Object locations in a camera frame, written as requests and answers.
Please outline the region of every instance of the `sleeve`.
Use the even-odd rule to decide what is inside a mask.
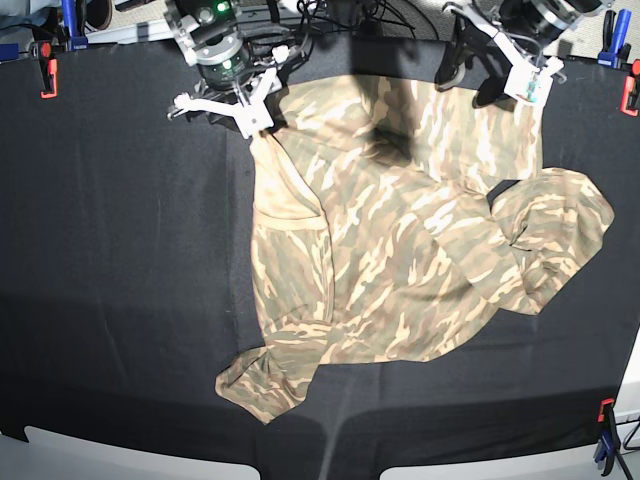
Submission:
[[[578,172],[546,168],[496,198],[493,217],[511,246],[529,297],[545,305],[602,248],[611,206]]]
[[[487,302],[526,315],[540,311],[542,305],[527,295],[513,248],[483,194],[459,182],[443,182],[420,203],[429,234]]]
[[[333,266],[324,211],[286,152],[268,134],[254,138],[251,152],[251,263],[265,346],[240,354],[216,391],[268,423],[305,399],[327,348]]]

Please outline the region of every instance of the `camouflage shirt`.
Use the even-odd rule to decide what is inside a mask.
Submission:
[[[343,76],[277,96],[283,126],[251,145],[265,346],[219,395],[267,423],[318,365],[437,358],[498,308],[538,313],[598,252],[611,207],[585,175],[541,168],[541,112],[476,110],[474,93]]]

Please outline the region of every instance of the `black cloth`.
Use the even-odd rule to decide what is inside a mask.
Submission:
[[[327,36],[288,82],[350,72],[431,81],[443,45]],[[613,206],[604,249],[538,316],[500,311],[426,364],[331,365],[268,426],[216,375],[261,344],[249,264],[248,142],[169,122],[198,80],[172,42],[0,65],[0,430],[245,463],[265,479],[534,454],[596,440],[638,329],[640,120],[624,74],[571,63],[543,119],[546,166],[584,172]],[[484,78],[478,66],[465,87]]]

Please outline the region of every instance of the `blue clamp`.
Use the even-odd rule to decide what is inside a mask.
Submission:
[[[613,399],[608,398],[600,403],[600,414],[598,415],[598,423],[602,424],[600,429],[600,439],[598,441],[598,449],[594,457],[599,467],[603,467],[601,476],[607,477],[613,471],[613,466],[618,461],[627,480],[633,480],[633,475],[629,471],[627,463],[620,454],[622,443],[618,436],[616,428],[616,417],[613,413]]]
[[[64,25],[69,31],[67,50],[74,52],[88,48],[89,40],[84,36],[84,32],[78,31],[78,19],[76,18],[76,4],[74,0],[62,0],[62,16],[64,17]]]
[[[609,68],[620,68],[626,62],[625,53],[628,57],[630,47],[624,48],[624,39],[627,36],[631,12],[625,8],[618,13],[618,21],[613,28],[615,12],[608,10],[605,15],[603,28],[603,49],[598,54],[598,63]]]

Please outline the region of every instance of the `wire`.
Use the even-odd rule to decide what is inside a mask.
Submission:
[[[298,25],[297,31],[299,33],[302,32],[305,24],[307,26],[304,38],[299,45],[290,46],[289,56],[287,59],[277,64],[275,59],[266,58],[265,60],[256,60],[254,65],[245,68],[239,71],[234,78],[237,80],[240,77],[247,76],[248,74],[254,73],[262,73],[268,70],[269,68],[273,68],[277,66],[278,68],[282,68],[284,65],[293,62],[299,57],[303,58],[303,63],[306,62],[308,54],[306,52],[306,47],[310,40],[311,30],[313,27],[312,22],[316,18],[318,13],[318,3],[319,0],[298,0],[297,8],[301,15],[300,24]],[[310,6],[315,5],[313,12],[310,12]],[[291,39],[295,39],[294,32],[288,28],[281,25],[269,25],[268,27],[258,27],[252,30],[249,30],[245,33],[246,39],[255,38],[256,40],[267,40],[269,37],[276,37],[276,41],[256,41],[252,40],[250,45],[254,45],[256,47],[260,47],[260,51],[271,51],[272,48],[279,45],[286,45]]]
[[[414,32],[415,27],[411,25],[409,21],[404,17],[404,15],[402,15],[402,13],[400,13],[395,7],[392,7],[391,5],[389,5],[389,2],[387,0],[383,0],[383,1],[386,6],[386,9],[389,10],[398,20],[402,22],[401,23],[402,26],[409,29],[409,31],[411,32],[411,36],[415,39],[416,38],[416,34]],[[380,17],[377,20],[384,23],[397,23],[397,22],[384,20],[382,17]]]
[[[376,6],[376,9],[373,12],[367,12],[364,7],[362,7],[362,10],[365,12],[365,14],[369,14],[372,17],[375,17],[378,13],[378,10],[380,9],[380,2],[375,2],[374,5]]]
[[[78,0],[80,2],[80,21],[78,22],[79,34],[84,35],[84,29],[87,26],[87,0]]]
[[[267,7],[269,8],[271,23],[280,23],[280,10],[278,10],[276,0],[267,0]]]
[[[638,420],[638,423],[636,423],[636,426],[634,427],[634,429],[631,430],[629,435],[627,435],[627,437],[624,439],[624,443],[622,444],[622,446],[624,447],[625,450],[629,450],[629,451],[639,451],[640,450],[640,446],[637,446],[637,447],[630,447],[629,446],[629,443],[631,442],[631,440],[633,440],[633,437],[638,432],[638,429],[640,429],[640,420]]]
[[[407,5],[410,5],[411,8],[413,8],[416,12],[418,12],[418,15],[420,15],[424,19],[424,21],[427,22],[427,24],[429,25],[429,28],[433,31],[433,35],[436,37],[436,40],[440,41],[440,34],[438,33],[438,29],[433,24],[431,19],[429,17],[427,17],[427,15],[422,10],[420,10],[420,8],[418,6],[414,5],[414,3],[411,2],[411,0],[404,0],[404,2]]]
[[[615,457],[618,460],[618,465],[620,465],[620,467],[622,468],[624,476],[627,478],[627,480],[633,480],[633,475],[631,475],[629,466],[627,465],[627,462],[625,462],[624,458],[622,458],[622,454],[619,450],[615,451]]]
[[[540,44],[540,42],[538,42],[536,39],[531,38],[531,37],[527,37],[526,35],[520,35],[518,33],[509,33],[509,32],[504,32],[504,34],[513,39],[513,40],[524,40],[525,42],[529,42],[531,44],[533,44],[536,49],[538,50],[538,53],[536,55],[536,67],[540,67],[542,58],[543,58],[543,48],[542,45]]]
[[[42,27],[39,27],[37,25],[31,25],[30,23],[16,23],[15,25],[9,25],[7,27],[2,27],[2,28],[0,28],[0,32],[3,31],[3,30],[9,30],[10,28],[28,28],[31,31],[44,33],[45,35],[48,35],[51,38],[55,38],[55,35],[53,33],[51,33],[49,30],[46,30],[46,29],[44,29]]]
[[[384,18],[384,14],[387,13],[387,4],[388,2],[384,2],[384,7],[382,7],[382,14],[380,15],[380,18]]]

